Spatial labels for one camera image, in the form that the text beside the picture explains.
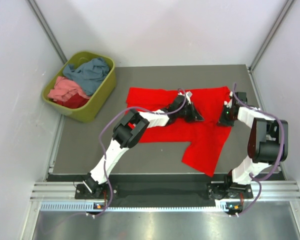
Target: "gray blue towel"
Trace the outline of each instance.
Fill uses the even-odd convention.
[[[80,65],[77,69],[73,64],[64,67],[62,73],[68,79],[75,81],[87,94],[92,96],[110,71],[102,57],[94,58]]]

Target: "red cloth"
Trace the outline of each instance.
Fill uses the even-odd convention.
[[[70,109],[77,109],[85,105],[89,99],[80,96],[78,93],[69,98],[68,101],[57,100],[56,103]]]
[[[217,126],[224,101],[229,101],[230,90],[224,86],[187,91],[192,92],[191,101],[204,121],[187,123],[178,118],[171,125],[148,128],[140,143],[191,142],[184,152],[182,162],[212,177],[231,131],[231,127]],[[177,93],[176,90],[131,87],[126,99],[127,107],[155,111],[171,104]]]

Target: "olive green plastic bin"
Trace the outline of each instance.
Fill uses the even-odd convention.
[[[48,93],[50,92],[51,89],[54,88],[57,77],[63,76],[62,71],[64,70],[67,64],[74,64],[74,67],[77,68],[80,65],[99,57],[104,58],[105,62],[110,67],[110,71],[109,74],[101,83],[101,85],[99,86],[99,88],[95,91],[95,93],[91,96],[89,101],[84,106],[76,109],[71,109],[65,106],[61,106],[55,103],[52,99],[48,98]],[[66,64],[61,68],[61,70],[54,76],[54,78],[49,82],[49,84],[43,90],[42,97],[45,102],[53,106],[59,113],[69,118],[76,119],[80,122],[88,123],[95,118],[100,108],[105,103],[112,90],[115,88],[116,84],[117,81],[115,75],[115,63],[111,58],[106,56],[101,56],[88,51],[81,51],[73,55],[69,59],[69,61],[67,61]]]

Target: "white wall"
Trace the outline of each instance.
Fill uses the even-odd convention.
[[[65,55],[118,66],[251,64],[285,0],[37,0]]]
[[[45,171],[59,114],[40,94],[61,66],[26,1],[0,1],[0,240],[18,238]]]
[[[285,166],[300,188],[300,0],[256,67],[255,79],[268,111],[289,124]]]

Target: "gray floor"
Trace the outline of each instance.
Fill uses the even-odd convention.
[[[40,212],[33,239],[300,240],[289,202],[257,202],[239,218],[223,212],[108,212],[66,219],[72,214]],[[39,224],[44,232],[55,229],[43,235]]]
[[[237,90],[247,93],[248,102],[257,99],[245,65],[121,67],[116,69],[117,86],[95,120],[80,123],[66,118],[54,165],[54,174],[85,174],[102,157],[98,135],[103,127],[126,107],[130,87],[173,90],[228,86],[237,82]],[[112,128],[103,137],[106,147]],[[247,155],[250,129],[236,122],[220,155],[216,173],[228,173]],[[181,162],[187,142],[144,143],[129,150],[113,169],[113,173],[195,173]]]

